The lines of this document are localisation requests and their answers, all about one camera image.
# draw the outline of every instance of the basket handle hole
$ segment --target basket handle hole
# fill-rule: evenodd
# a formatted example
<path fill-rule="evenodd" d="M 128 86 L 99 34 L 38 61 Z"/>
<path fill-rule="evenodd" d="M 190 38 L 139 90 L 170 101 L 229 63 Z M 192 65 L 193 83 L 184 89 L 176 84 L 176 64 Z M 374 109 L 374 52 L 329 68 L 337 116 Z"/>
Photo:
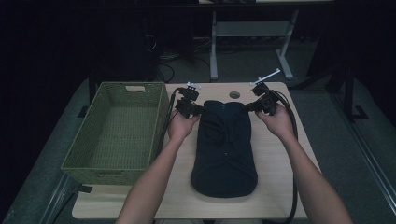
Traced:
<path fill-rule="evenodd" d="M 96 173 L 96 175 L 98 177 L 123 177 L 123 171 L 115 171 L 115 172 L 111 172 L 111 171 L 102 171 L 102 172 L 98 172 Z"/>
<path fill-rule="evenodd" d="M 145 91 L 146 88 L 144 86 L 125 86 L 127 91 Z"/>

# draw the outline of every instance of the wooden tabletop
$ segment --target wooden tabletop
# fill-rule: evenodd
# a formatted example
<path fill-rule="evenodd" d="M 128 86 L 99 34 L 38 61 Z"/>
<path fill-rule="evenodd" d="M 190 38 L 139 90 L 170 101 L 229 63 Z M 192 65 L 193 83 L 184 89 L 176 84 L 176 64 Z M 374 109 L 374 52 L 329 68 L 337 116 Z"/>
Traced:
<path fill-rule="evenodd" d="M 305 134 L 304 127 L 285 84 L 269 82 L 267 86 L 282 92 L 289 100 L 297 121 L 300 144 L 318 167 L 318 162 Z M 251 103 L 257 96 L 248 83 L 206 83 L 202 86 L 196 104 L 206 100 Z M 167 84 L 169 95 L 185 84 Z M 240 93 L 239 99 L 230 97 L 231 91 Z M 198 193 L 190 182 L 194 165 L 198 124 L 185 139 L 169 179 L 163 202 L 156 218 L 283 218 L 290 213 L 292 202 L 292 170 L 285 148 L 254 113 L 249 113 L 252 125 L 251 145 L 259 182 L 248 196 L 231 199 L 210 198 Z M 91 193 L 79 193 L 73 209 L 75 218 L 116 218 L 130 186 L 93 186 Z M 306 217 L 300 203 L 295 217 Z"/>

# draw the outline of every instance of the table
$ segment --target table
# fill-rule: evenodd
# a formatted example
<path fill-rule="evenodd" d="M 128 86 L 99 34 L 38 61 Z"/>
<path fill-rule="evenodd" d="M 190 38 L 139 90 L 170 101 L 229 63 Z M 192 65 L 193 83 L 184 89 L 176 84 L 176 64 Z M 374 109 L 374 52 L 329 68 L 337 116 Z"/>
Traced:
<path fill-rule="evenodd" d="M 302 2 L 332 2 L 333 0 L 256 0 L 256 3 L 302 3 Z M 210 4 L 211 1 L 200 0 L 200 4 Z M 297 21 L 299 10 L 293 10 L 287 21 L 217 21 L 216 11 L 213 11 L 212 20 L 212 45 L 210 51 L 210 78 L 217 80 L 218 67 L 216 57 L 216 37 L 218 36 L 283 36 L 285 38 L 280 49 L 276 50 L 276 56 L 282 66 L 286 79 L 293 79 L 289 63 L 286 59 L 294 25 Z"/>
<path fill-rule="evenodd" d="M 288 98 L 296 117 L 299 141 L 318 167 L 286 85 L 280 82 L 266 84 L 271 90 L 280 91 Z M 219 100 L 223 103 L 236 101 L 243 104 L 257 100 L 248 83 L 198 85 L 202 86 L 196 101 L 198 105 L 202 105 L 205 100 Z M 170 95 L 177 87 L 186 87 L 186 85 L 167 84 L 168 94 Z M 229 95 L 231 91 L 238 91 L 240 98 L 231 98 Z M 259 176 L 256 189 L 248 196 L 231 199 L 210 198 L 195 191 L 190 183 L 190 175 L 195 158 L 198 131 L 196 124 L 177 154 L 163 202 L 155 218 L 284 218 L 289 215 L 292 202 L 292 170 L 289 157 L 280 141 L 267 130 L 265 124 L 254 113 L 249 115 L 252 124 L 251 145 Z M 72 212 L 73 217 L 116 218 L 130 186 L 92 185 L 91 187 L 91 193 L 78 194 Z M 300 201 L 295 217 L 306 217 Z"/>

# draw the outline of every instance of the metal clip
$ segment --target metal clip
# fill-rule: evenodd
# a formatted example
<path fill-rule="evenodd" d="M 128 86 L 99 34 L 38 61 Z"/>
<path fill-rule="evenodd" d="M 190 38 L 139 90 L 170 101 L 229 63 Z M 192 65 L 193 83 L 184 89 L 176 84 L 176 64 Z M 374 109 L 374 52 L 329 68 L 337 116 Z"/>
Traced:
<path fill-rule="evenodd" d="M 279 68 L 277 68 L 276 71 L 275 71 L 274 73 L 272 73 L 272 74 L 270 74 L 270 75 L 268 75 L 268 76 L 266 76 L 266 77 L 263 77 L 263 78 L 259 77 L 259 80 L 255 81 L 255 82 L 250 82 L 250 83 L 249 83 L 249 86 L 257 85 L 258 83 L 263 82 L 263 81 L 264 81 L 265 79 L 267 79 L 268 77 L 272 77 L 272 76 L 276 75 L 276 74 L 279 73 L 279 72 L 280 72 L 280 70 L 279 70 Z"/>
<path fill-rule="evenodd" d="M 192 83 L 192 82 L 188 82 L 188 83 L 187 83 L 187 86 L 188 86 L 188 87 L 195 88 L 195 89 L 198 89 L 198 90 L 201 89 L 201 86 L 196 86 L 196 85 L 195 85 L 194 83 Z"/>

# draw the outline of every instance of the forearm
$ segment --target forearm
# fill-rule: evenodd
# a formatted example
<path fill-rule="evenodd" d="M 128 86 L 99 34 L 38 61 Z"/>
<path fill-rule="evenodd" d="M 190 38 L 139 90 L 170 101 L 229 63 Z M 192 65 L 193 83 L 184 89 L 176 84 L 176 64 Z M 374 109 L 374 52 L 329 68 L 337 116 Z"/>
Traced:
<path fill-rule="evenodd" d="M 312 223 L 352 223 L 344 203 L 294 136 L 281 141 L 290 157 L 304 210 Z"/>
<path fill-rule="evenodd" d="M 116 223 L 151 223 L 161 204 L 182 139 L 170 140 L 136 181 Z"/>

